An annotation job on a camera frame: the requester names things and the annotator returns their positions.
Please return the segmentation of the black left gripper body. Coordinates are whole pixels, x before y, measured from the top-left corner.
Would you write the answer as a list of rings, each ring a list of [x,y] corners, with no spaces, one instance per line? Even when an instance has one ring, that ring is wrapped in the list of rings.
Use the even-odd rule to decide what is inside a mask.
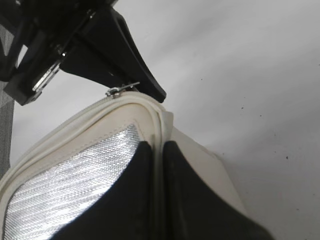
[[[2,0],[0,80],[21,106],[35,101],[57,74],[76,31],[114,0]]]

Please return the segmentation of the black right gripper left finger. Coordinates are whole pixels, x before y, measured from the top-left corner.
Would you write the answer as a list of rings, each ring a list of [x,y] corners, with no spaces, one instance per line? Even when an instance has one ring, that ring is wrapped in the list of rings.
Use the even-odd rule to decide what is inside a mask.
[[[103,196],[54,234],[54,240],[149,240],[152,149],[141,141]]]

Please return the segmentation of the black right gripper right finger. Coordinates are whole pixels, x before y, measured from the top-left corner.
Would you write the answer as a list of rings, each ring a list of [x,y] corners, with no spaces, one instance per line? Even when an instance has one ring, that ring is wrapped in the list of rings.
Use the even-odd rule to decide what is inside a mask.
[[[219,197],[193,170],[175,141],[164,144],[168,240],[272,240],[263,226]]]

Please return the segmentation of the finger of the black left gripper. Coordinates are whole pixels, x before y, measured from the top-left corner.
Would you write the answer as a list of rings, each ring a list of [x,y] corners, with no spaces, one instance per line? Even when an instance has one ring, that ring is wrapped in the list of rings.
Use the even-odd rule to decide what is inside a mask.
[[[99,8],[72,36],[61,70],[108,88],[137,83],[137,90],[159,103],[166,92],[144,62],[123,16]]]

